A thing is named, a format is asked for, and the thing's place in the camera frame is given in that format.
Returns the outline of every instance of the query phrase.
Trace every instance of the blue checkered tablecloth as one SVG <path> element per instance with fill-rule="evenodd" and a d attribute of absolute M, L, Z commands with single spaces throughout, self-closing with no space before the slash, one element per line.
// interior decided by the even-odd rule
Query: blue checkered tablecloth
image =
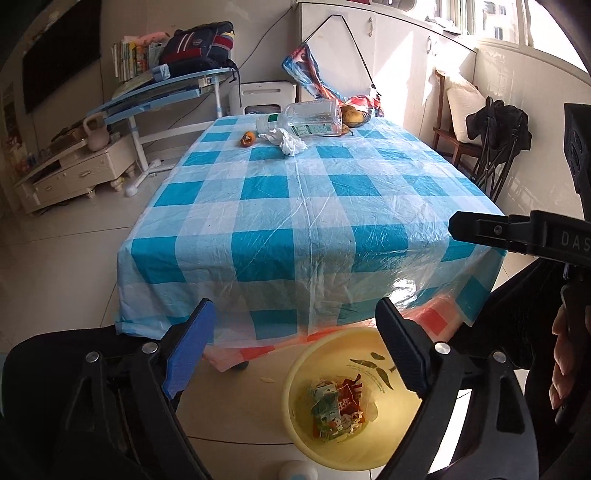
<path fill-rule="evenodd" d="M 387 296 L 404 310 L 444 295 L 474 321 L 504 252 L 452 240 L 447 221 L 501 214 L 478 188 L 382 118 L 295 157 L 242 148 L 255 120 L 218 119 L 138 219 L 118 255 L 120 332 L 159 339 L 205 297 L 223 348 L 365 320 Z"/>

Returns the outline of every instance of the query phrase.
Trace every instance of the book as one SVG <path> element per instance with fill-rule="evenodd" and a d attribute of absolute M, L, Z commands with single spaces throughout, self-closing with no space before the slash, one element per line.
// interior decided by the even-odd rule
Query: book
<path fill-rule="evenodd" d="M 124 37 L 111 46 L 115 78 L 125 83 L 145 72 L 158 67 L 158 59 L 163 43 L 153 42 L 148 46 L 136 45 L 135 37 Z"/>

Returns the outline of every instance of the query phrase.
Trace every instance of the crumpled tissue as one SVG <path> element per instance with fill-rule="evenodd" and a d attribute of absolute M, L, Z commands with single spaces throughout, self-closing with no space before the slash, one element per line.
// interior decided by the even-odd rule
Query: crumpled tissue
<path fill-rule="evenodd" d="M 259 134 L 259 137 L 268 140 L 273 145 L 279 145 L 281 151 L 290 157 L 308 149 L 306 142 L 301 138 L 292 135 L 284 128 L 274 128 L 269 130 L 269 133 Z"/>

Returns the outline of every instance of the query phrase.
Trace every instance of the black pants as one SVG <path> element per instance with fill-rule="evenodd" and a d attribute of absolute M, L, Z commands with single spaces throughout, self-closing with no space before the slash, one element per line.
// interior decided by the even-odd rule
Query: black pants
<path fill-rule="evenodd" d="M 562 448 L 548 391 L 554 368 L 551 325 L 561 304 L 562 265 L 537 260 L 495 290 L 474 327 L 451 340 L 461 353 L 487 357 L 503 350 L 516 368 L 529 369 L 525 398 L 534 421 L 544 471 Z M 17 345 L 8 355 L 2 385 L 5 417 L 33 457 L 50 465 L 61 414 L 85 355 L 126 355 L 145 339 L 115 335 L 114 327 L 48 333 Z"/>
<path fill-rule="evenodd" d="M 48 472 L 51 466 L 61 416 L 86 354 L 127 355 L 145 341 L 117 335 L 110 326 L 46 333 L 10 351 L 2 372 L 6 426 L 41 470 Z"/>
<path fill-rule="evenodd" d="M 564 265 L 536 260 L 497 288 L 473 327 L 463 325 L 450 344 L 461 353 L 488 357 L 506 353 L 516 368 L 529 370 L 525 400 L 534 423 L 542 474 L 566 447 L 569 437 L 556 428 L 549 390 L 554 369 L 552 324 L 562 304 Z"/>

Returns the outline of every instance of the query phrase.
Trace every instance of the bread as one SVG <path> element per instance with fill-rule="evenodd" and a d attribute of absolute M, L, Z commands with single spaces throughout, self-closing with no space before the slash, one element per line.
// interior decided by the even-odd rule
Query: bread
<path fill-rule="evenodd" d="M 353 105 L 343 105 L 340 111 L 343 114 L 343 123 L 348 126 L 359 124 L 365 118 L 363 112 L 357 110 Z"/>

